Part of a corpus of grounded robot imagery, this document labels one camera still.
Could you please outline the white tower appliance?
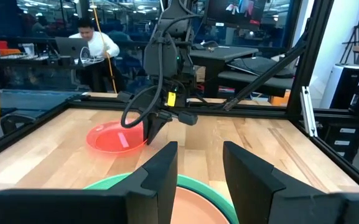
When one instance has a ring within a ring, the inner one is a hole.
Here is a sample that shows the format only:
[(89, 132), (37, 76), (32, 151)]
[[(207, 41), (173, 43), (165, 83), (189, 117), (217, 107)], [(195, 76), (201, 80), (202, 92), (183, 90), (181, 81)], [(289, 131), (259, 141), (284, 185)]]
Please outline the white tower appliance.
[(335, 64), (320, 101), (320, 108), (347, 110), (358, 84), (359, 65)]

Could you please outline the white container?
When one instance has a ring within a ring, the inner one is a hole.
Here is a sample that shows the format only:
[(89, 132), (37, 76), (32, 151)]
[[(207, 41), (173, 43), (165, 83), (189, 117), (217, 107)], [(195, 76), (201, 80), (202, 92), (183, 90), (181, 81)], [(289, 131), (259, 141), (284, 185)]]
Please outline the white container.
[(22, 44), (23, 49), (25, 50), (25, 53), (30, 56), (35, 55), (35, 46), (33, 43), (28, 44)]

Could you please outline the grey laptop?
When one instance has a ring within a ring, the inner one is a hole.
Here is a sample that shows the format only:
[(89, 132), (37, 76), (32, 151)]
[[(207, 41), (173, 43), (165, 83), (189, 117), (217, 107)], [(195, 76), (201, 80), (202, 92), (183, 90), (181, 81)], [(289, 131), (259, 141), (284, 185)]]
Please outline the grey laptop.
[(90, 56), (88, 42), (82, 38), (56, 37), (55, 41), (61, 56), (70, 56), (74, 59)]

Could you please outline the person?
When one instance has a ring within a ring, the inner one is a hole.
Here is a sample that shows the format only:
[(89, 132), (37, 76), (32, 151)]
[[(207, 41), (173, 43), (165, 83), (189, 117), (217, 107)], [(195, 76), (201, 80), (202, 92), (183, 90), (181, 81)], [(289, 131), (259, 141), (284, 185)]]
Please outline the person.
[(82, 38), (88, 42), (88, 48), (92, 57), (103, 57), (104, 65), (97, 66), (98, 73), (102, 77), (109, 79), (110, 85), (116, 87), (120, 91), (124, 89), (123, 79), (116, 75), (112, 81), (114, 67), (112, 59), (119, 55), (120, 49), (116, 43), (105, 33), (96, 31), (93, 21), (87, 17), (79, 18), (77, 22), (78, 32), (70, 36), (70, 38)]

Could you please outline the orange box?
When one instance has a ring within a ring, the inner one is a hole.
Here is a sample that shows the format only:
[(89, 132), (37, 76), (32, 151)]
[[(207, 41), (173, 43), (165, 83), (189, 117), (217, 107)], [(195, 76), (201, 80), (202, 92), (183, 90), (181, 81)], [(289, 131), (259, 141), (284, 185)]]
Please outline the orange box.
[(280, 97), (280, 96), (273, 96), (269, 102), (271, 105), (273, 106), (283, 106), (286, 107), (287, 103), (289, 101), (289, 97), (290, 97), (291, 91), (290, 90), (286, 90), (284, 96)]

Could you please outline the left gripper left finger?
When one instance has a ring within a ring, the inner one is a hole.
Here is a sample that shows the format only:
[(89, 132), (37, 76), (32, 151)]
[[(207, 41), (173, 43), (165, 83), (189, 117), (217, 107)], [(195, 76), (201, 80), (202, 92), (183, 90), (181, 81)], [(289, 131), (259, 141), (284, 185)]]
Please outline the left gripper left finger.
[(166, 144), (140, 168), (109, 188), (110, 224), (170, 224), (177, 187), (177, 143)]

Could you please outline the terracotta plastic plate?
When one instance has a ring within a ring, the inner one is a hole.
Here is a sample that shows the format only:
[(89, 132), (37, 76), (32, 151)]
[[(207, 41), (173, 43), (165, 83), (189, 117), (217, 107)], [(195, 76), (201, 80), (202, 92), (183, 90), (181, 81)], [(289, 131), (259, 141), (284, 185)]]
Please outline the terracotta plastic plate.
[(229, 221), (201, 195), (177, 187), (170, 224), (229, 224)]

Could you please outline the black low desk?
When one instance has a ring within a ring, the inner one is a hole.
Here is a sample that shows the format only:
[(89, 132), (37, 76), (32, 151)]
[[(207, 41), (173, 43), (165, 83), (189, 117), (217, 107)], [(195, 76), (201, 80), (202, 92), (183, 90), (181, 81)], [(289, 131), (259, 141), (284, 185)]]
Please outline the black low desk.
[[(243, 88), (255, 81), (257, 78), (258, 77), (256, 75), (234, 71), (224, 71), (218, 74), (219, 85), (233, 88), (235, 90), (235, 94), (239, 93)], [(286, 90), (290, 90), (292, 88), (293, 80), (293, 78), (273, 77), (254, 90), (254, 92), (283, 97)]]

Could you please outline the red translucent small plate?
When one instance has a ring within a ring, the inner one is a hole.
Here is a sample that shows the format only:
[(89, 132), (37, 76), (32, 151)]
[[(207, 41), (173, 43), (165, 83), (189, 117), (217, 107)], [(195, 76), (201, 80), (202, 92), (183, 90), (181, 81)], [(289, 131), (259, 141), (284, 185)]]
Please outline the red translucent small plate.
[(145, 145), (143, 131), (142, 123), (132, 128), (124, 128), (118, 120), (108, 121), (89, 130), (85, 141), (93, 150), (122, 154)]

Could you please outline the black monitor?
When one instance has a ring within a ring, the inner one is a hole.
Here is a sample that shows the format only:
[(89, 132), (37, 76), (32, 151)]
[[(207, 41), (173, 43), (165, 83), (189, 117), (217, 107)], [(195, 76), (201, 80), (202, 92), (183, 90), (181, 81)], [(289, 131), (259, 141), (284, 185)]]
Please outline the black monitor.
[(208, 0), (205, 22), (212, 26), (260, 29), (284, 27), (293, 0)]

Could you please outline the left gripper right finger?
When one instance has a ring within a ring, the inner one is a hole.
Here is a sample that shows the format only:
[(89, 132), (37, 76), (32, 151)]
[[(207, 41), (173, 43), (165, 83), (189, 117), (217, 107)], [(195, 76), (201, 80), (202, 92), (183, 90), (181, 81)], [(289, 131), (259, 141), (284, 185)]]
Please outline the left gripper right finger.
[(310, 198), (322, 194), (231, 141), (223, 165), (240, 224), (306, 224)]

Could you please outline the black tripod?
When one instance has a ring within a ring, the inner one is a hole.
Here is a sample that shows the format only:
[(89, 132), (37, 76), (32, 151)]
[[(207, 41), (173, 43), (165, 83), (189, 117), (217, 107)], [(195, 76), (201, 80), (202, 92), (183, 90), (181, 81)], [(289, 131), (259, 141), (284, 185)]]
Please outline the black tripod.
[(352, 34), (347, 42), (342, 42), (345, 45), (340, 63), (346, 64), (354, 46), (359, 47), (359, 25), (353, 27)]

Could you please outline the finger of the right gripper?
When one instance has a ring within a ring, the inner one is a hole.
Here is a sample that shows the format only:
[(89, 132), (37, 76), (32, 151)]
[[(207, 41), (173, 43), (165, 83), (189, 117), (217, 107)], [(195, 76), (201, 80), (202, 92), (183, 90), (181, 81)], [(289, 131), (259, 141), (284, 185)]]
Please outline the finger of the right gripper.
[(162, 128), (162, 120), (158, 115), (147, 115), (142, 122), (144, 141), (147, 145), (150, 145)]
[(172, 121), (172, 114), (168, 111), (160, 111), (156, 115), (156, 130), (160, 131), (166, 123)]

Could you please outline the cardboard box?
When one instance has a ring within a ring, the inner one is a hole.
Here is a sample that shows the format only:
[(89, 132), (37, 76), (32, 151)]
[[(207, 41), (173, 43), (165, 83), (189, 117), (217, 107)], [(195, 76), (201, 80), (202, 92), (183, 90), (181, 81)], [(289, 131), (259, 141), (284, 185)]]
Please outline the cardboard box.
[(205, 70), (206, 67), (195, 65), (195, 76), (197, 83), (202, 83), (205, 81)]

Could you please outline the large light green plate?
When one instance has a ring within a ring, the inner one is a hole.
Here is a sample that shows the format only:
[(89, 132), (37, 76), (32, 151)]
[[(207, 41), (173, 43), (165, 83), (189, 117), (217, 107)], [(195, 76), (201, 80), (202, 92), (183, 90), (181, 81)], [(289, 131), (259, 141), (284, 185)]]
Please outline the large light green plate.
[[(131, 172), (114, 175), (105, 179), (99, 180), (93, 184), (85, 187), (85, 189), (93, 190), (106, 190), (118, 182), (129, 176)], [(235, 208), (233, 203), (227, 200), (222, 194), (211, 188), (209, 185), (203, 182), (188, 177), (186, 175), (179, 174), (177, 177), (177, 186), (190, 190), (194, 193), (201, 195), (204, 199), (211, 202), (229, 221), (229, 224), (239, 224)]]

